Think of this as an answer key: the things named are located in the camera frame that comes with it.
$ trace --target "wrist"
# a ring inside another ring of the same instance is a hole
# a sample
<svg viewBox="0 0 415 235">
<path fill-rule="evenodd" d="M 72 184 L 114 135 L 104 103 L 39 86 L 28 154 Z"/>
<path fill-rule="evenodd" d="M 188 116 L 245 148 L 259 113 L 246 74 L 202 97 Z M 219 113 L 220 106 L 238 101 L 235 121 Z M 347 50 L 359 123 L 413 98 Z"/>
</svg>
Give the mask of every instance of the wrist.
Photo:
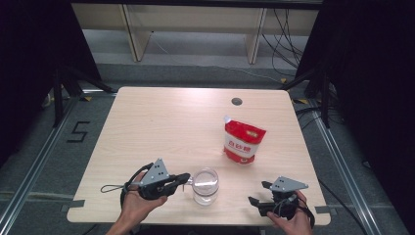
<svg viewBox="0 0 415 235">
<path fill-rule="evenodd" d="M 110 228 L 110 231 L 108 231 L 107 235 L 128 234 L 128 232 L 131 231 L 135 225 L 136 224 L 133 224 L 130 218 L 121 215 Z"/>
</svg>

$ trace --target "table hole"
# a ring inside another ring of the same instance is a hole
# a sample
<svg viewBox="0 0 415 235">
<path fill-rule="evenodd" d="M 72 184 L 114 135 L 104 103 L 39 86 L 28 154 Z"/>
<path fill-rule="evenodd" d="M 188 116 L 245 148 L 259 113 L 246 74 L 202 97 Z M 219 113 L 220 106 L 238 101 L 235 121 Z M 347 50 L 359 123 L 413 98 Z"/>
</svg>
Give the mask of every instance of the table hole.
<svg viewBox="0 0 415 235">
<path fill-rule="evenodd" d="M 241 98 L 233 98 L 232 99 L 232 104 L 236 105 L 236 106 L 240 106 L 242 105 L 242 100 Z"/>
</svg>

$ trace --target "aluminum rail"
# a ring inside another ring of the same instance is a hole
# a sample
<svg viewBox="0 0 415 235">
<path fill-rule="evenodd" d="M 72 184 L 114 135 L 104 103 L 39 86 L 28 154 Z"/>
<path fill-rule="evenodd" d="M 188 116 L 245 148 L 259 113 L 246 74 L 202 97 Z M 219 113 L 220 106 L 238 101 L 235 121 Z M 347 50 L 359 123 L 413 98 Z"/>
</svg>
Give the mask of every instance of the aluminum rail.
<svg viewBox="0 0 415 235">
<path fill-rule="evenodd" d="M 312 108 L 317 108 L 318 105 L 315 100 L 309 100 L 310 105 Z M 326 125 L 323 123 L 321 118 L 317 112 L 313 112 L 314 118 L 316 118 L 317 126 L 320 130 L 321 135 L 323 136 L 324 141 L 329 148 L 330 154 L 335 162 L 335 165 L 339 171 L 339 174 L 345 184 L 345 187 L 350 195 L 351 201 L 353 202 L 357 214 L 362 221 L 362 225 L 365 228 L 367 234 L 382 234 L 378 223 L 376 222 L 376 218 L 372 213 L 372 210 L 369 208 L 366 199 L 364 198 L 363 194 L 361 193 L 356 181 L 351 174 L 351 171 L 345 161 L 345 158 L 340 151 L 335 138 L 332 135 L 330 129 L 326 128 Z"/>
<path fill-rule="evenodd" d="M 77 104 L 78 97 L 72 97 L 69 99 L 69 102 L 65 108 L 65 115 L 63 116 L 61 122 L 52 129 L 49 134 L 45 144 L 31 165 L 29 171 L 27 172 L 21 186 L 14 194 L 13 198 L 10 200 L 9 205 L 3 210 L 0 217 L 0 234 L 6 235 L 9 233 L 10 229 L 13 226 L 16 218 L 18 217 L 25 200 L 27 199 L 28 194 L 34 186 L 37 178 L 39 177 L 43 166 L 45 166 L 49 156 L 51 155 L 56 143 L 58 142 L 59 136 L 62 133 L 63 128 L 65 127 L 68 116 Z"/>
</svg>

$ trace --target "black cable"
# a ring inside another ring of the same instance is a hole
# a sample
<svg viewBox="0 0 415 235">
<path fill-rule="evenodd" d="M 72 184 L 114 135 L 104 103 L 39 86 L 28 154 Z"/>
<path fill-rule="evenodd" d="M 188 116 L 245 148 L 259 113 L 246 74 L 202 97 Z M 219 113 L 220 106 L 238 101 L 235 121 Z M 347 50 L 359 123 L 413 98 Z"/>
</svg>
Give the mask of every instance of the black cable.
<svg viewBox="0 0 415 235">
<path fill-rule="evenodd" d="M 286 23 L 287 23 L 287 32 L 288 32 L 288 38 L 287 38 L 287 34 L 285 33 L 285 35 L 286 35 L 286 39 L 287 39 L 287 41 L 289 42 L 289 44 L 290 44 L 290 46 L 291 46 L 291 48 L 292 48 L 292 51 L 293 51 L 293 56 L 294 56 L 294 58 L 296 59 L 296 61 L 297 61 L 297 65 L 300 63 L 300 59 L 299 59 L 299 56 L 297 55 L 297 53 L 295 52 L 295 50 L 294 50 L 294 48 L 295 48 L 295 46 L 293 45 L 293 41 L 291 40 L 291 34 L 290 34 L 290 24 L 288 23 L 288 15 L 290 14 L 290 10 L 289 9 L 286 9 Z"/>
<path fill-rule="evenodd" d="M 277 41 L 277 45 L 280 45 L 282 48 L 286 49 L 289 52 L 293 52 L 290 48 L 287 48 L 286 46 L 284 46 L 283 44 L 281 44 L 281 39 L 283 38 L 283 35 L 280 35 L 280 38 L 277 39 L 277 36 L 274 34 L 274 38 Z"/>
<path fill-rule="evenodd" d="M 308 125 L 310 125 L 314 120 L 317 120 L 317 119 L 319 119 L 319 118 L 321 118 L 321 116 L 319 116 L 319 117 L 315 117 L 315 118 L 313 118 L 311 121 L 309 121 L 305 126 L 303 126 L 302 128 L 301 128 L 301 130 L 304 130 Z"/>
<path fill-rule="evenodd" d="M 298 110 L 298 111 L 296 111 L 296 116 L 300 115 L 300 114 L 305 114 L 305 113 L 308 113 L 308 112 L 311 112 L 311 111 L 321 111 L 321 107 L 305 108 L 305 109 L 302 109 L 302 110 Z"/>
<path fill-rule="evenodd" d="M 305 115 L 305 113 L 302 113 L 300 117 L 297 117 L 297 120 L 300 122 L 300 119 Z"/>
<path fill-rule="evenodd" d="M 327 189 L 327 191 L 329 191 L 329 193 L 331 195 L 333 195 L 333 197 L 346 209 L 346 211 L 351 215 L 351 217 L 354 219 L 354 221 L 356 221 L 356 223 L 359 225 L 359 227 L 361 228 L 363 234 L 367 235 L 366 230 L 364 229 L 364 227 L 361 224 L 361 222 L 359 221 L 359 219 L 354 215 L 354 213 L 343 203 L 342 200 L 340 200 L 340 198 L 332 190 L 329 189 L 329 187 L 327 187 L 327 185 L 321 179 L 319 179 L 319 178 L 317 178 L 317 179 L 318 179 L 318 182 L 321 185 L 323 185 L 323 187 L 325 189 Z"/>
<path fill-rule="evenodd" d="M 277 54 L 278 56 L 281 57 L 281 59 L 283 59 L 285 62 L 287 62 L 290 66 L 297 68 L 298 66 L 296 64 L 294 64 L 292 61 L 290 61 L 289 59 L 287 59 L 287 57 L 285 57 L 281 52 L 279 52 L 277 50 L 277 46 L 272 46 L 271 43 L 268 41 L 268 39 L 266 39 L 265 35 L 262 34 L 263 39 L 265 39 L 266 43 L 268 44 L 269 47 L 271 47 L 271 49 L 273 50 L 272 52 L 272 67 L 275 69 L 274 67 L 274 56 L 275 54 Z"/>
<path fill-rule="evenodd" d="M 109 189 L 109 190 L 104 191 L 105 187 L 114 187 L 114 189 Z M 104 186 L 101 187 L 101 193 L 108 193 L 108 192 L 111 192 L 111 191 L 114 191 L 114 190 L 117 190 L 117 189 L 121 189 L 122 187 L 124 187 L 124 186 L 123 185 L 107 184 L 107 185 L 104 185 Z"/>
<path fill-rule="evenodd" d="M 278 15 L 277 15 L 277 12 L 274 9 L 275 18 L 277 19 L 277 22 L 278 22 L 278 24 L 280 25 L 280 28 L 281 28 L 281 32 L 282 32 L 281 33 L 281 36 L 284 35 L 284 37 L 286 38 L 287 42 L 290 44 L 290 46 L 291 46 L 292 49 L 290 50 L 290 49 L 284 47 L 282 44 L 280 44 L 280 45 L 283 46 L 283 48 L 287 49 L 288 51 L 292 52 L 293 55 L 294 55 L 294 58 L 296 59 L 296 62 L 299 63 L 300 62 L 300 59 L 298 57 L 298 54 L 300 54 L 302 56 L 302 51 L 300 49 L 298 49 L 297 47 L 295 47 L 294 44 L 293 44 L 293 42 L 292 42 L 292 40 L 291 40 L 290 26 L 289 26 L 289 23 L 288 23 L 288 15 L 289 15 L 289 13 L 290 13 L 289 10 L 286 10 L 286 21 L 284 23 L 284 26 L 282 26 L 281 21 L 280 21 Z"/>
<path fill-rule="evenodd" d="M 340 125 L 345 125 L 345 122 L 343 120 L 342 120 L 342 122 L 339 122 L 337 120 L 334 120 L 333 116 L 341 116 L 340 114 L 338 114 L 338 115 L 329 115 L 329 120 L 334 122 L 334 123 L 340 124 Z"/>
<path fill-rule="evenodd" d="M 271 57 L 271 63 L 272 63 L 272 68 L 274 68 L 274 70 L 277 72 L 277 73 L 279 73 L 279 74 L 281 74 L 281 75 L 286 75 L 286 76 L 294 76 L 293 74 L 287 74 L 287 73 L 283 73 L 283 72 L 281 72 L 281 71 L 278 71 L 276 68 L 275 68 L 275 65 L 274 65 L 274 55 L 275 55 L 275 53 L 273 52 L 272 53 L 272 57 Z"/>
<path fill-rule="evenodd" d="M 97 227 L 98 224 L 94 224 L 92 227 L 90 227 L 87 231 L 85 231 L 84 233 L 82 233 L 82 235 L 86 235 L 88 233 L 90 233 L 92 230 L 94 230 L 95 227 Z"/>
</svg>

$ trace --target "gray carpet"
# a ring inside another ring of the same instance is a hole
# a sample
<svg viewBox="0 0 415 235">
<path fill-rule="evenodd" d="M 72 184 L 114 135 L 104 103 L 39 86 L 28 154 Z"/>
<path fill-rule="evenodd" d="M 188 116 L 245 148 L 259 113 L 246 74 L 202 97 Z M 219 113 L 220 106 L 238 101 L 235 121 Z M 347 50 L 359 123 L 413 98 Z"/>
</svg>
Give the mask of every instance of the gray carpet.
<svg viewBox="0 0 415 235">
<path fill-rule="evenodd" d="M 98 68 L 105 83 L 113 88 L 134 85 L 277 89 L 281 86 L 278 83 L 280 78 L 286 77 L 274 70 L 266 69 L 249 70 L 249 72 L 269 76 L 275 80 L 220 68 L 121 65 L 98 65 Z M 284 70 L 284 72 L 295 73 L 294 70 Z M 84 88 L 94 88 L 87 83 L 80 83 Z M 293 99 L 303 98 L 302 91 L 305 85 L 306 83 L 303 83 L 290 90 Z M 90 102 L 79 101 L 76 104 L 52 156 L 43 168 L 10 234 L 83 234 L 90 228 L 93 230 L 88 234 L 104 234 L 109 228 L 110 224 L 99 224 L 93 227 L 93 224 L 70 223 L 66 219 L 65 206 L 69 204 L 77 189 L 113 100 L 114 97 L 111 96 L 94 96 Z M 307 104 L 294 104 L 294 106 L 296 110 L 309 107 Z M 53 112 L 53 106 L 45 108 L 27 133 L 21 149 L 11 156 L 0 169 L 1 210 L 7 206 L 11 193 L 18 189 L 25 173 L 51 131 Z M 69 143 L 68 140 L 80 139 L 79 135 L 71 133 L 78 121 L 89 121 L 89 123 L 80 124 L 77 129 L 88 133 L 83 142 Z M 308 113 L 302 116 L 299 122 L 303 128 L 304 139 L 317 176 L 356 214 L 314 117 Z M 362 165 L 364 157 L 350 136 L 338 111 L 330 111 L 330 124 L 339 148 L 383 234 L 408 234 L 376 176 L 370 168 Z M 338 200 L 326 189 L 323 187 L 322 189 L 326 202 L 332 210 L 332 221 L 327 226 L 316 226 L 314 234 L 363 234 L 358 224 Z M 212 234 L 218 234 L 221 228 L 217 229 Z M 273 227 L 262 229 L 266 230 L 267 235 L 283 234 Z"/>
</svg>

